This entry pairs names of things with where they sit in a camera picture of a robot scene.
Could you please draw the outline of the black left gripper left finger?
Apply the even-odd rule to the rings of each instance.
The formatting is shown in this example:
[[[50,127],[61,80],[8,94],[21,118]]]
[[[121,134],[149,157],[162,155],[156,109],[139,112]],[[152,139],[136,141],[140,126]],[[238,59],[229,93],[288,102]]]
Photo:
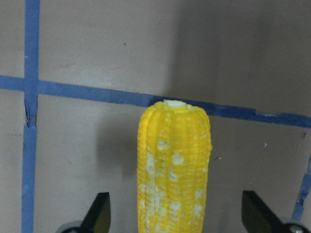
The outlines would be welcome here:
[[[110,224],[110,195],[108,192],[98,193],[81,224],[81,228],[83,233],[108,233]]]

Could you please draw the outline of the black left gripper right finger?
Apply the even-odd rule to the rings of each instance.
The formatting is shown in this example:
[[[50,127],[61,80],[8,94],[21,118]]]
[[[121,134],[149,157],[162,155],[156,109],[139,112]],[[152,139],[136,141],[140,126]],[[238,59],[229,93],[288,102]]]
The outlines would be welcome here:
[[[242,192],[242,223],[248,233],[291,233],[254,191]]]

